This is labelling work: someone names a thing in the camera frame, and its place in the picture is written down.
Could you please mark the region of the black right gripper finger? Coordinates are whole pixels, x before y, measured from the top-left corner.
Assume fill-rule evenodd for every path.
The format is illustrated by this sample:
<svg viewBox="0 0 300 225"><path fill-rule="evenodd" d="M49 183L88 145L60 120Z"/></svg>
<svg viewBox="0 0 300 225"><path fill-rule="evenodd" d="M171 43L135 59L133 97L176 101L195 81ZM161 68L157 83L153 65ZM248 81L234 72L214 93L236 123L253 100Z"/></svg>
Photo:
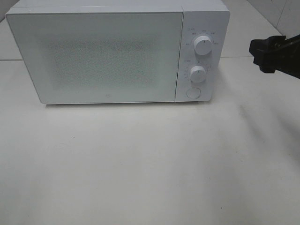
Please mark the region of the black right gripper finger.
<svg viewBox="0 0 300 225"><path fill-rule="evenodd" d="M259 52L269 52L280 47L285 42L286 36L271 36L267 39L253 39L250 42L249 52L252 56Z"/></svg>
<svg viewBox="0 0 300 225"><path fill-rule="evenodd" d="M275 73L277 56L273 52L255 52L253 53L253 63L258 65L263 73Z"/></svg>

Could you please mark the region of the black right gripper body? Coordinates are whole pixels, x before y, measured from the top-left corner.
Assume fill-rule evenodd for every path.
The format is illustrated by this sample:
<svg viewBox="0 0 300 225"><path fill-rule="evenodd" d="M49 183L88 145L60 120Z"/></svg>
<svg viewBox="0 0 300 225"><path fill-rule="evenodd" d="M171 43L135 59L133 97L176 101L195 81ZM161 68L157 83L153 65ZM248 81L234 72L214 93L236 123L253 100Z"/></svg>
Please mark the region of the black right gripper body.
<svg viewBox="0 0 300 225"><path fill-rule="evenodd" d="M276 70L300 78L300 36L281 40L275 44Z"/></svg>

